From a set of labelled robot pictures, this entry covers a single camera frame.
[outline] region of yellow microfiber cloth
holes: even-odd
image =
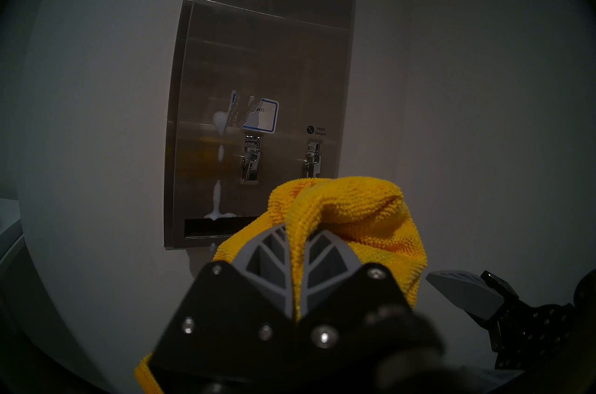
[[[344,239],[363,264],[383,264],[410,306],[416,304],[426,253],[395,184],[368,177],[286,182],[271,192],[267,211],[223,242],[213,260],[232,262],[249,240],[282,222],[290,243],[297,319],[304,245],[317,229],[328,229]],[[135,370],[136,379],[146,393],[163,394],[147,367],[149,359],[150,355]]]

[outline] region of label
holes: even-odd
[[[249,114],[243,129],[273,134],[277,125],[277,113],[280,103],[272,99],[262,98],[254,113]]]
[[[327,128],[320,128],[314,126],[307,126],[306,132],[309,134],[314,134],[315,136],[326,136],[327,135]]]

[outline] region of stainless steel dispenser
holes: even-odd
[[[353,0],[183,0],[164,246],[219,244],[301,177],[337,175]]]

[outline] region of peeled sticker residue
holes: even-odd
[[[273,134],[277,127],[277,115],[280,103],[273,99],[262,98],[253,111],[247,114],[242,129]]]

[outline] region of bolt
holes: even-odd
[[[186,317],[182,322],[182,331],[191,334],[194,330],[194,320],[191,317]]]
[[[366,271],[366,274],[375,280],[382,280],[387,276],[384,271],[376,267],[370,268],[368,271]]]
[[[259,329],[259,338],[261,341],[269,341],[273,337],[273,329],[265,324]]]
[[[319,325],[311,331],[311,339],[316,347],[328,349],[335,346],[339,339],[339,333],[330,325]]]

